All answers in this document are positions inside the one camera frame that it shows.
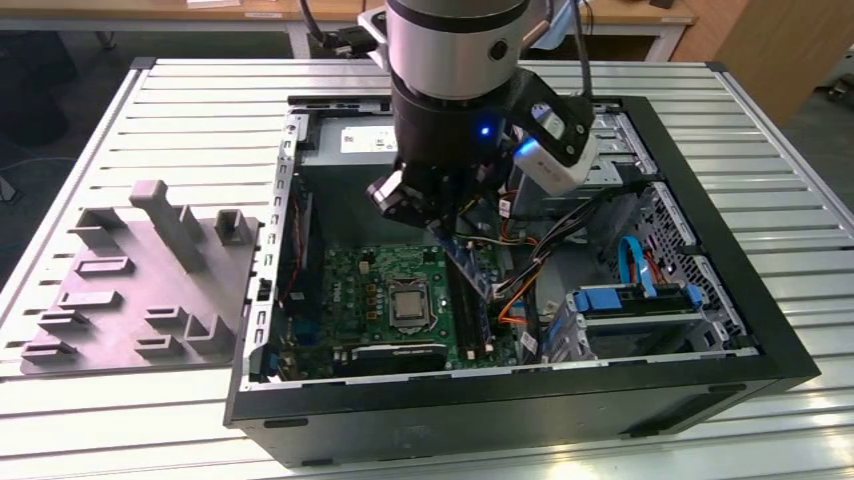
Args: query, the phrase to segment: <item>desk leg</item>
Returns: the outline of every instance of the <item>desk leg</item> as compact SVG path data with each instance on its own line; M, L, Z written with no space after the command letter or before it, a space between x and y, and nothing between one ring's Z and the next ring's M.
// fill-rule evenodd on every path
M115 48L115 42L113 41L114 36L115 32L94 32L94 38L97 38L97 43L101 44L103 50Z
M293 58L310 58L308 48L308 27L302 22L288 22L288 38L290 39L290 50Z
M668 62L672 51L676 49L684 25L661 25L659 34L655 36L652 47L645 55L645 62Z

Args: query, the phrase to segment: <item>cpu socket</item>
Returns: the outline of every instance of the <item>cpu socket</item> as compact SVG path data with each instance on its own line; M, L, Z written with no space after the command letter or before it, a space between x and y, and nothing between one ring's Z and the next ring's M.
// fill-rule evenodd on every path
M388 324L405 334L429 325L429 290L422 280L388 282Z

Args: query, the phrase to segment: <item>wooden cabinet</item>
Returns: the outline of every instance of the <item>wooden cabinet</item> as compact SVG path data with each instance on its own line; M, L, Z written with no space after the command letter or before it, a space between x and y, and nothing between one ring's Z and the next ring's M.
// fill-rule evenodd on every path
M671 61L721 62L783 125L854 43L854 1L684 2L699 18Z

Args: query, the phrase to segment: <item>connector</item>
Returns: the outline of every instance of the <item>connector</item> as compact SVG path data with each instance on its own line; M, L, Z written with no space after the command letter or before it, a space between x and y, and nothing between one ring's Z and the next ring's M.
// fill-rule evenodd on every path
M373 36L358 26L341 28L334 33L334 37L340 44L340 46L333 49L337 55L354 57L372 52L378 47Z

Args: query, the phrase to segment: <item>green motherboard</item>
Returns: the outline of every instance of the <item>green motherboard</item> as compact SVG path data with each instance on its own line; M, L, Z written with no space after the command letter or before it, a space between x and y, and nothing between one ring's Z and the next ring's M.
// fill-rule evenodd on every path
M476 258L480 269L496 275L493 249L482 248ZM346 345L445 345L445 370L514 365L513 332L506 327L492 330L488 355L470 359L457 348L452 297L437 247L326 250L318 328L296 348L300 376L332 377L332 350Z

